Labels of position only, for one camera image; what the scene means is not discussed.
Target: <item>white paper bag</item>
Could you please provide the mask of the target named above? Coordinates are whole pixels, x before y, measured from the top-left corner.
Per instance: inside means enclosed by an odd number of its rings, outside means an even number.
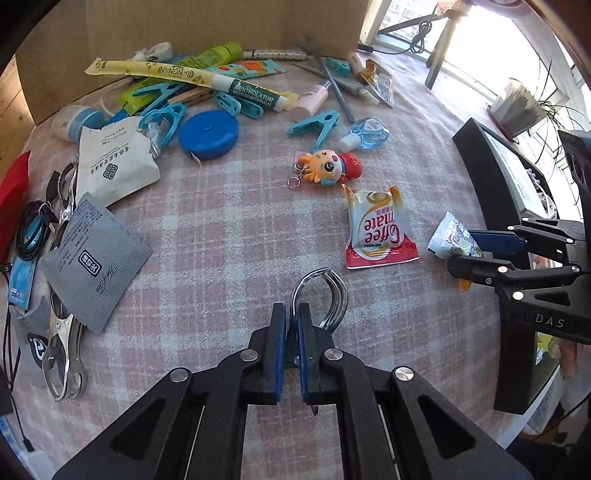
[[[160,178],[150,140],[137,131],[140,120],[132,116],[101,130],[83,127],[76,202],[90,192],[107,207]]]

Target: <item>gray paper packet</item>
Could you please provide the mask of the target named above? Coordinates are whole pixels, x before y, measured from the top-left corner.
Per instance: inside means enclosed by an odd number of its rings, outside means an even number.
[[[80,200],[61,245],[39,267],[70,313],[100,333],[152,249],[90,193]]]

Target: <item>pink bottle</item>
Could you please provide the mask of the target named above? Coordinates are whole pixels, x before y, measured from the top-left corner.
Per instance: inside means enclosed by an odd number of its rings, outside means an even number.
[[[316,112],[320,110],[322,104],[329,97],[328,87],[330,82],[324,80],[314,85],[305,94],[300,96],[296,105],[291,109],[290,116],[294,122],[301,122],[306,118],[315,116]]]

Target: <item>blue plastic clip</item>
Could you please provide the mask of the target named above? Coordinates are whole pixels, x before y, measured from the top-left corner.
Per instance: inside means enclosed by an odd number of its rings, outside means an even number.
[[[163,82],[157,83],[156,85],[150,85],[149,87],[138,88],[131,95],[137,97],[141,95],[146,95],[147,93],[159,93],[158,98],[156,98],[156,100],[154,100],[142,111],[142,114],[145,115],[146,113],[148,113],[151,110],[154,110],[155,108],[160,108],[164,106],[164,104],[169,98],[172,98],[186,87],[187,83],[184,82]]]
[[[164,136],[164,138],[160,141],[160,148],[166,147],[170,139],[173,137],[174,132],[176,131],[178,124],[181,121],[184,113],[187,111],[187,107],[182,103],[173,103],[172,105],[167,105],[162,107],[159,110],[152,110],[148,112],[144,117],[140,120],[138,127],[141,129],[148,128],[148,124],[150,122],[155,122],[159,124],[162,120],[166,120],[170,124],[170,128],[168,132]]]
[[[326,63],[326,66],[328,68],[330,68],[340,77],[346,77],[349,75],[349,73],[351,73],[351,68],[349,67],[349,64],[343,60],[337,60],[327,57],[327,59],[324,62]]]
[[[213,101],[232,116],[237,116],[242,109],[240,102],[227,93],[216,92],[215,95],[213,95]]]
[[[319,129],[320,135],[318,135],[318,139],[316,139],[316,142],[314,143],[312,150],[310,150],[311,153],[314,153],[320,150],[322,143],[324,143],[330,131],[336,126],[336,122],[338,120],[339,114],[334,110],[319,113],[316,116],[307,118],[306,120],[302,120],[301,122],[293,124],[287,130],[287,136],[297,137],[298,135],[303,135],[314,129]]]
[[[263,107],[261,107],[258,103],[251,102],[250,100],[245,100],[244,98],[236,98],[242,105],[240,113],[250,118],[260,118],[265,113]]]

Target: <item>plastic bag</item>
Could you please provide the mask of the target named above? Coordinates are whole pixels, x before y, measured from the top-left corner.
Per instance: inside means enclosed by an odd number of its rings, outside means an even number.
[[[386,192],[370,192],[343,185],[343,190],[349,206],[347,268],[394,265],[418,258],[396,187]]]
[[[394,108],[394,90],[392,74],[379,63],[369,59],[365,62],[365,72],[361,76],[384,102]]]
[[[142,118],[132,116],[101,130],[84,127],[76,201],[86,192],[104,207],[160,178],[150,139],[138,132]]]

